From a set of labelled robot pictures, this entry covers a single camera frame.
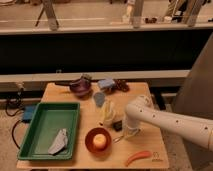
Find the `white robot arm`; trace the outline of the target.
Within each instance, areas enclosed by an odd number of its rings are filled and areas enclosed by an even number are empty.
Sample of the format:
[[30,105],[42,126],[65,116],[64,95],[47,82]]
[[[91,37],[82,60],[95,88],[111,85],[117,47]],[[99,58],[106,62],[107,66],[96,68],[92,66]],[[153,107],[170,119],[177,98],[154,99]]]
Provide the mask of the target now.
[[126,105],[123,124],[128,131],[136,131],[141,122],[178,134],[213,151],[213,120],[155,110],[147,96],[139,95]]

